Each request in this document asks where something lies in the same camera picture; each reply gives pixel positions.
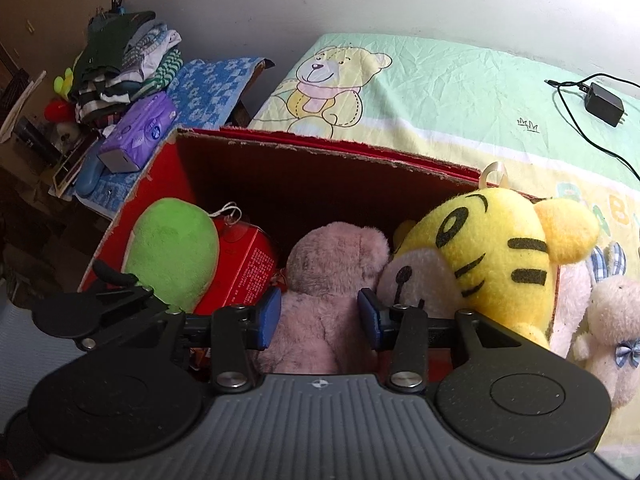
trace black power adapter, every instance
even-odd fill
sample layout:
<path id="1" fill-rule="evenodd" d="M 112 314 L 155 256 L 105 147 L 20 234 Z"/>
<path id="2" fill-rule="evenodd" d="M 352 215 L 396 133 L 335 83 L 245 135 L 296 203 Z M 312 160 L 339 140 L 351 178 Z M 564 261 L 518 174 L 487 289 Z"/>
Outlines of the black power adapter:
<path id="1" fill-rule="evenodd" d="M 590 114 L 602 119 L 607 124 L 611 124 L 613 127 L 618 126 L 622 114 L 625 113 L 625 107 L 617 95 L 612 94 L 609 90 L 596 83 L 591 83 L 588 90 L 583 88 L 580 88 L 580 90 L 587 92 L 584 97 L 584 107 Z"/>

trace gray ribbed surface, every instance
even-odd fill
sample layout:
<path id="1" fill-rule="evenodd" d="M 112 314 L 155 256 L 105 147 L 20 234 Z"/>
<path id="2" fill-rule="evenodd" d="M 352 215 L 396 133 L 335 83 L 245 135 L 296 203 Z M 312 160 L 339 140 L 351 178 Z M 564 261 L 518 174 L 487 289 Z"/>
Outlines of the gray ribbed surface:
<path id="1" fill-rule="evenodd" d="M 455 440 L 428 405 L 374 376 L 268 376 L 220 397 L 203 423 L 163 452 L 121 464 L 51 456 L 28 480 L 596 480 L 620 478 L 594 456 L 519 465 Z"/>
<path id="2" fill-rule="evenodd" d="M 1 285 L 2 297 L 6 298 L 6 284 Z M 30 310 L 8 300 L 0 304 L 0 433 L 15 412 L 26 408 L 41 378 L 83 353 L 73 341 L 38 330 Z"/>

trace white wall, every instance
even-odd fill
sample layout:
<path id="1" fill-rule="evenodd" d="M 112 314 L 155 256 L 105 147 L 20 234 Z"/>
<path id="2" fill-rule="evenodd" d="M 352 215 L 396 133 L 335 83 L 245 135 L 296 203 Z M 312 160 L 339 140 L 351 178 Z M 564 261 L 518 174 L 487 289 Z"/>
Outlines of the white wall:
<path id="1" fill-rule="evenodd" d="M 126 0 L 178 29 L 187 59 L 267 56 L 276 62 L 248 107 L 324 32 L 386 32 L 461 41 L 579 73 L 640 82 L 640 0 Z M 31 73 L 62 73 L 95 7 L 110 0 L 0 0 L 0 38 Z M 26 19 L 35 28 L 26 30 Z"/>

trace green striped cloth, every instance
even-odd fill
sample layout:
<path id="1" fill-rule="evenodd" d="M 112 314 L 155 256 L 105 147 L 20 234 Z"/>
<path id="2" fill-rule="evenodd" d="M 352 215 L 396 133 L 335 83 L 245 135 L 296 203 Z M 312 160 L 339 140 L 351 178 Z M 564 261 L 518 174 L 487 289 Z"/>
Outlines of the green striped cloth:
<path id="1" fill-rule="evenodd" d="M 132 95 L 131 101 L 146 97 L 165 88 L 175 77 L 182 66 L 182 57 L 177 48 L 172 48 L 162 57 L 160 66 L 147 79 L 140 90 Z"/>

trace bear's scarf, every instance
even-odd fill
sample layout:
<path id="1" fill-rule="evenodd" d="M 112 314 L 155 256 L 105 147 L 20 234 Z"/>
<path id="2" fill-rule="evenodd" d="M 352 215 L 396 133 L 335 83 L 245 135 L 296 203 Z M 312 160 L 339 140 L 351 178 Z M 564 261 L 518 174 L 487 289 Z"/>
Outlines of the bear's scarf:
<path id="1" fill-rule="evenodd" d="M 309 97 L 309 101 L 305 103 L 302 109 L 310 114 L 317 114 L 329 99 L 334 99 L 338 94 L 342 92 L 348 92 L 353 90 L 360 92 L 360 86 L 354 86 L 352 88 L 326 88 L 321 86 L 311 85 L 309 83 L 299 82 L 297 86 L 298 90 Z"/>

